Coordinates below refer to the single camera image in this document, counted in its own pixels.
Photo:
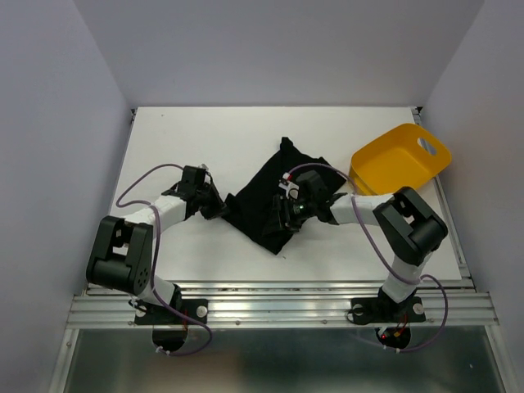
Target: white wall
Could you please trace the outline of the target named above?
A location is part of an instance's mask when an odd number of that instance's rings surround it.
[[[422,111],[453,154],[442,174],[445,192],[475,283],[493,296],[521,378],[523,21],[521,0],[487,0]]]
[[[481,0],[75,0],[133,106],[422,105]]]
[[[0,4],[0,391],[46,391],[129,106],[71,0]]]

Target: black cloth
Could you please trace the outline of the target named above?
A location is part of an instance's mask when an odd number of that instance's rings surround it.
[[[279,233],[268,237],[262,236],[273,206],[273,196],[282,193],[278,181],[288,170],[300,164],[317,162],[327,164],[322,157],[312,158],[301,153],[289,138],[282,138],[280,150],[264,164],[255,177],[236,195],[228,194],[225,203],[229,213],[223,218],[239,231],[245,233],[253,242],[273,252],[275,255],[291,239],[289,233]],[[334,194],[345,180],[336,172],[322,167],[298,169],[299,174],[314,169],[325,182],[327,189]]]

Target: white table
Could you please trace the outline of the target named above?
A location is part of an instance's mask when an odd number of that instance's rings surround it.
[[[363,107],[142,107],[129,139],[116,196],[155,165],[205,163],[223,199],[236,194],[278,149],[282,136],[313,157],[349,172],[355,151],[403,123],[413,123],[405,108]],[[155,200],[180,179],[177,169],[161,169],[129,198]],[[441,216],[436,188],[419,190]],[[116,209],[124,215],[136,207]],[[393,253],[380,228],[371,228],[389,260]],[[461,278],[447,237],[426,273],[443,280]],[[162,234],[157,273],[176,281],[292,282],[379,281],[386,270],[358,225],[331,226],[308,220],[278,255],[252,242],[233,226],[200,215]]]

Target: orange plastic basket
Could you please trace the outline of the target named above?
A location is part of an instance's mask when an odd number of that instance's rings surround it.
[[[350,177],[357,192],[380,195],[403,186],[419,188],[451,162],[451,153],[416,124],[401,124],[351,157]]]

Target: cable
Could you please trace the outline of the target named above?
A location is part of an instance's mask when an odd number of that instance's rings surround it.
[[[116,200],[115,205],[116,207],[119,207],[119,208],[132,206],[132,205],[145,205],[145,206],[149,206],[149,208],[153,210],[153,214],[155,215],[156,239],[155,239],[155,251],[153,253],[153,261],[151,264],[151,277],[150,277],[151,291],[153,292],[153,295],[159,301],[159,303],[163,305],[168,311],[175,314],[180,319],[187,321],[188,323],[193,323],[195,325],[198,325],[204,328],[209,333],[208,340],[202,346],[196,348],[195,350],[190,350],[189,352],[184,352],[182,354],[179,354],[176,352],[170,352],[168,350],[164,350],[158,346],[156,347],[156,350],[168,356],[188,356],[188,355],[193,355],[196,352],[200,352],[201,350],[205,349],[213,340],[213,332],[205,323],[202,323],[191,317],[188,317],[187,315],[184,315],[181,312],[174,309],[173,307],[171,307],[164,299],[160,297],[160,295],[158,294],[158,292],[155,289],[155,271],[156,271],[156,264],[158,262],[158,253],[160,250],[160,235],[162,234],[162,230],[160,228],[160,213],[158,209],[156,208],[156,206],[153,206],[150,202],[144,201],[144,200],[136,200],[136,201],[129,201],[129,202],[122,203],[122,199],[133,188],[135,188],[141,181],[143,181],[147,176],[149,176],[151,173],[155,172],[158,169],[166,168],[166,167],[173,167],[173,168],[178,168],[180,170],[183,170],[182,166],[176,165],[176,164],[162,164],[162,165],[157,165],[156,167],[152,169],[149,169],[145,174],[140,176],[133,184],[131,184],[128,188],[126,188],[124,192],[122,192],[122,195],[120,195],[118,199]]]
[[[298,169],[302,169],[302,168],[305,168],[305,167],[310,167],[310,166],[321,166],[323,168],[328,168],[328,169],[331,169],[335,172],[337,172],[342,178],[344,178],[345,180],[347,180],[349,183],[351,183],[351,185],[353,186],[353,193],[351,194],[351,205],[353,206],[353,210],[355,212],[355,217],[357,219],[357,221],[359,222],[359,225],[360,227],[362,228],[362,231],[364,232],[364,235],[366,236],[366,238],[368,239],[369,241],[369,244],[371,245],[371,247],[375,250],[375,253],[377,254],[378,256],[378,259],[382,262],[382,264],[386,267],[387,271],[389,273],[391,273],[391,275],[393,277],[395,277],[397,280],[403,282],[403,283],[406,283],[406,284],[409,284],[409,285],[418,285],[424,278],[430,278],[431,280],[433,280],[435,282],[435,284],[438,286],[438,288],[440,289],[440,291],[442,292],[442,296],[444,298],[444,317],[442,318],[442,323],[440,324],[439,326],[439,329],[437,330],[437,332],[435,333],[435,336],[433,336],[432,338],[430,338],[428,341],[422,343],[421,345],[419,346],[414,346],[412,348],[407,348],[407,349],[403,349],[403,350],[399,350],[399,349],[394,349],[394,348],[391,348],[393,350],[396,350],[397,352],[414,352],[415,350],[421,350],[422,348],[425,348],[427,346],[429,346],[432,342],[434,342],[437,337],[442,333],[442,331],[444,330],[444,327],[445,327],[445,324],[448,320],[448,313],[449,313],[449,302],[448,302],[448,296],[446,295],[445,293],[445,289],[444,287],[442,286],[442,284],[440,283],[439,280],[437,280],[435,277],[431,276],[430,274],[423,274],[422,276],[420,276],[420,279],[417,280],[417,281],[414,281],[414,280],[408,280],[407,278],[403,278],[402,276],[400,276],[388,263],[387,263],[387,260],[386,258],[384,257],[384,255],[381,253],[381,251],[379,250],[378,246],[377,246],[377,243],[374,241],[373,239],[373,236],[371,235],[371,233],[369,232],[368,228],[366,227],[366,224],[362,218],[362,215],[360,214],[360,211],[359,211],[359,208],[356,204],[356,200],[355,200],[355,191],[357,189],[357,187],[355,186],[355,182],[353,181],[352,178],[350,178],[347,174],[345,174],[344,172],[342,172],[341,170],[337,169],[337,168],[334,168],[330,165],[326,165],[326,164],[319,164],[319,163],[316,163],[316,162],[312,162],[312,163],[308,163],[308,164],[301,164],[301,165],[298,165],[294,168],[292,168],[291,170],[287,171],[289,174],[292,174],[293,172],[295,172],[296,170]],[[368,341],[368,340],[365,340],[365,339],[362,339],[360,337],[358,337],[361,341],[366,341],[367,343],[369,344],[373,344],[375,346],[380,346],[382,347],[382,345],[380,344],[377,344],[375,342],[371,342],[371,341]]]

